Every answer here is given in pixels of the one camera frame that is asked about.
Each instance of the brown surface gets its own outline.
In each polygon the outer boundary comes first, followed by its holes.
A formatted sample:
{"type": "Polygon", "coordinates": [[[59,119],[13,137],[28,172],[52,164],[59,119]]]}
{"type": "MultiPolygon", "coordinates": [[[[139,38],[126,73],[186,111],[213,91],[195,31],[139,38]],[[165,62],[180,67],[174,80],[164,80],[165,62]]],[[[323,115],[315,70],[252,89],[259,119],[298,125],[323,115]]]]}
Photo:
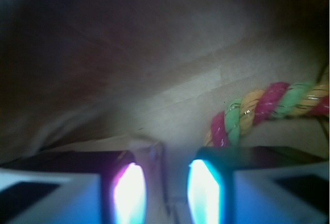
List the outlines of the brown surface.
{"type": "MultiPolygon", "coordinates": [[[[188,164],[225,103],[272,82],[317,78],[328,61],[328,6],[0,0],[0,160],[53,142],[146,135],[166,144],[170,196],[182,198],[188,164]]],[[[315,119],[265,122],[241,144],[329,155],[315,119]]]]}

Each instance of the blue light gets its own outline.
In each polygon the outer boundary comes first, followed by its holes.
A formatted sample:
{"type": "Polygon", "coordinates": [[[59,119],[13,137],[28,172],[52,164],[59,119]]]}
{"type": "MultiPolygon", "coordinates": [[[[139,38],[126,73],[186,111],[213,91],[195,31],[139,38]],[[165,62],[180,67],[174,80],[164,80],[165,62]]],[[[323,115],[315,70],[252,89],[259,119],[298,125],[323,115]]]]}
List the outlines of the blue light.
{"type": "Polygon", "coordinates": [[[146,186],[143,170],[135,163],[124,167],[114,179],[114,223],[144,223],[146,186]]]}
{"type": "Polygon", "coordinates": [[[223,222],[224,184],[211,163],[194,160],[188,176],[188,203],[196,224],[223,222]]]}

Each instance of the led light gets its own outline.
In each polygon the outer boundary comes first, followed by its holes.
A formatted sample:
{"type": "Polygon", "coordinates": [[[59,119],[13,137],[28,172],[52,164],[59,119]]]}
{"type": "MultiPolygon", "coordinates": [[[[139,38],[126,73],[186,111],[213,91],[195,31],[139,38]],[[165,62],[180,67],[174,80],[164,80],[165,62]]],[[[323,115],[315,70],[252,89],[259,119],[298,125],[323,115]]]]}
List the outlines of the led light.
{"type": "Polygon", "coordinates": [[[143,170],[135,163],[124,167],[114,179],[114,223],[144,223],[146,186],[143,170]]]}
{"type": "Polygon", "coordinates": [[[213,224],[223,221],[223,180],[209,162],[194,160],[190,164],[187,191],[194,223],[213,224]]]}

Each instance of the braided rope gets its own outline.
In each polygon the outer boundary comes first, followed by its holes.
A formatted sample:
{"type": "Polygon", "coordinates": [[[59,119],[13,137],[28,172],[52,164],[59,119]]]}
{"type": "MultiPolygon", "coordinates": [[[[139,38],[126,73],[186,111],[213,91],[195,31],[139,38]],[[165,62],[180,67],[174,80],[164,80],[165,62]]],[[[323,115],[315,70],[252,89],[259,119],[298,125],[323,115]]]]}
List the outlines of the braided rope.
{"type": "Polygon", "coordinates": [[[301,115],[329,115],[329,66],[320,82],[285,82],[271,84],[266,90],[254,90],[231,101],[224,112],[211,122],[204,145],[225,147],[237,145],[253,125],[265,119],[301,115]]]}

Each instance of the rope toy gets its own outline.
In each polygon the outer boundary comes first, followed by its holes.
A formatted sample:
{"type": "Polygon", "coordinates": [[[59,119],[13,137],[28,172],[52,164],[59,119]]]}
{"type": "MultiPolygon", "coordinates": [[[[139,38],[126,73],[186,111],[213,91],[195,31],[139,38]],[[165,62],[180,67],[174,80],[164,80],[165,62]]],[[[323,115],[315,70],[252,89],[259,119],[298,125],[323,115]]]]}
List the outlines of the rope toy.
{"type": "Polygon", "coordinates": [[[329,65],[318,83],[277,82],[266,90],[254,90],[234,99],[224,112],[213,117],[204,145],[236,146],[240,136],[248,134],[253,125],[266,119],[302,115],[329,115],[329,65]]]}

